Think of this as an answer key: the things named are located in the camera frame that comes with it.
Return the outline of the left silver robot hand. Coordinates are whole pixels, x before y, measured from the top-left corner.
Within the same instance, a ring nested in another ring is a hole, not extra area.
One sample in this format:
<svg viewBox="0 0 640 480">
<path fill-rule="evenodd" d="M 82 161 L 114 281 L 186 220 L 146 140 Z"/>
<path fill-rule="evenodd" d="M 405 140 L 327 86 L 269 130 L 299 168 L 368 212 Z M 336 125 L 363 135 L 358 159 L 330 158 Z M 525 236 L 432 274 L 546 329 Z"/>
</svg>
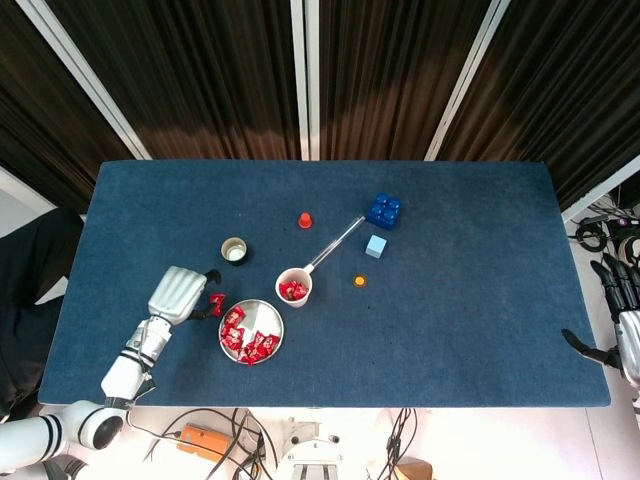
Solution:
<svg viewBox="0 0 640 480">
<path fill-rule="evenodd" d="M 205 319 L 213 315 L 208 306 L 198 310 L 197 304 L 210 282 L 221 283 L 221 273 L 212 269 L 205 274 L 182 267 L 171 266 L 153 292 L 148 310 L 151 316 L 159 317 L 173 326 L 185 320 Z"/>
</svg>

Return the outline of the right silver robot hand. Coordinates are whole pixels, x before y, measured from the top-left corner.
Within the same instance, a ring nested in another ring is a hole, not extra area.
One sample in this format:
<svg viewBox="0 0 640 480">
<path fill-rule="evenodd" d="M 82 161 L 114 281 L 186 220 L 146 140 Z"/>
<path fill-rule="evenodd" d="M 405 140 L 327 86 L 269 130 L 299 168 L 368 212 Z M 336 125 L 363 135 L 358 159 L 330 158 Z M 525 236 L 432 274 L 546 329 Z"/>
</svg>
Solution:
<svg viewBox="0 0 640 480">
<path fill-rule="evenodd" d="M 601 281 L 614 326 L 616 345 L 604 351 L 584 344 L 569 329 L 561 333 L 582 357 L 618 370 L 639 390 L 639 269 L 604 253 L 604 263 L 590 265 Z"/>
</svg>

